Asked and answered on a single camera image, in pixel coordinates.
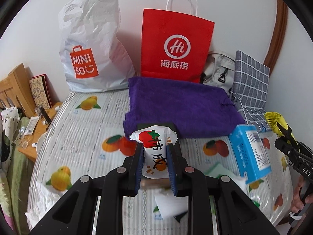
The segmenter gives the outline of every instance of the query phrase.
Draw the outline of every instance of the purple cloth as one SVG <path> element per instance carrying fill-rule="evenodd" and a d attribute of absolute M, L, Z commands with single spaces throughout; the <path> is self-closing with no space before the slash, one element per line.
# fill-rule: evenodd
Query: purple cloth
<path fill-rule="evenodd" d="M 139 123 L 172 122 L 180 138 L 229 135 L 245 124 L 222 88 L 198 83 L 133 77 L 129 80 L 130 111 L 124 132 L 129 136 Z"/>

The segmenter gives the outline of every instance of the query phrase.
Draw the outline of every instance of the wrapped snack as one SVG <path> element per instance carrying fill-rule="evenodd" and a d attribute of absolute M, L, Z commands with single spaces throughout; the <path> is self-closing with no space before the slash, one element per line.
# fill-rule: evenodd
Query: wrapped snack
<path fill-rule="evenodd" d="M 168 178 L 166 145 L 177 141 L 169 127 L 153 125 L 132 133 L 129 138 L 143 144 L 145 163 L 142 175 L 151 179 Z"/>

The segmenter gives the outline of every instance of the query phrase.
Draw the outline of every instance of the screw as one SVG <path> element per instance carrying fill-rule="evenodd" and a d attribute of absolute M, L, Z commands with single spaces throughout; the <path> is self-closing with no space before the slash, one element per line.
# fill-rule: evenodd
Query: screw
<path fill-rule="evenodd" d="M 230 181 L 230 177 L 228 177 L 228 176 L 222 176 L 222 181 L 227 183 L 227 182 Z"/>
<path fill-rule="evenodd" d="M 118 167 L 118 168 L 116 169 L 116 171 L 117 171 L 118 173 L 124 173 L 124 172 L 126 171 L 126 168 L 123 167 L 123 166 L 121 166 L 121 167 Z"/>
<path fill-rule="evenodd" d="M 87 176 L 87 175 L 82 176 L 82 177 L 80 178 L 80 181 L 83 182 L 83 183 L 88 182 L 88 181 L 89 181 L 89 176 Z"/>
<path fill-rule="evenodd" d="M 187 167 L 185 168 L 185 172 L 192 173 L 192 172 L 194 172 L 194 171 L 195 171 L 195 169 L 194 169 L 193 167 L 187 166 Z"/>

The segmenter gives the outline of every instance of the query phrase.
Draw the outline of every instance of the white wall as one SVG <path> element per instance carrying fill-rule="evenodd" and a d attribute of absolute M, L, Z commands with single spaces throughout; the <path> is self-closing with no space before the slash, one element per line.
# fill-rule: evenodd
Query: white wall
<path fill-rule="evenodd" d="M 0 39 L 0 79 L 19 63 L 33 75 L 46 73 L 53 94 L 68 95 L 59 60 L 58 13 L 69 0 L 30 0 Z M 140 66 L 143 8 L 164 9 L 166 0 L 119 0 L 121 27 L 118 38 L 135 67 Z M 276 15 L 276 0 L 198 0 L 198 16 L 216 23 L 211 50 L 231 54 L 241 49 L 259 61 L 267 53 Z M 185 0 L 174 0 L 173 9 L 189 12 Z"/>
<path fill-rule="evenodd" d="M 286 35 L 270 77 L 266 111 L 281 113 L 298 141 L 313 148 L 313 42 L 289 10 Z M 292 170 L 293 185 L 298 174 Z"/>

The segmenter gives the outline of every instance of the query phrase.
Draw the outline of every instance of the blue carton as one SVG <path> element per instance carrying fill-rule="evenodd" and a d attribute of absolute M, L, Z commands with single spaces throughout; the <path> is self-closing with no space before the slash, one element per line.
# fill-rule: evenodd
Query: blue carton
<path fill-rule="evenodd" d="M 240 176 L 247 178 L 246 184 L 272 171 L 266 150 L 254 125 L 237 125 L 228 137 L 234 150 Z"/>

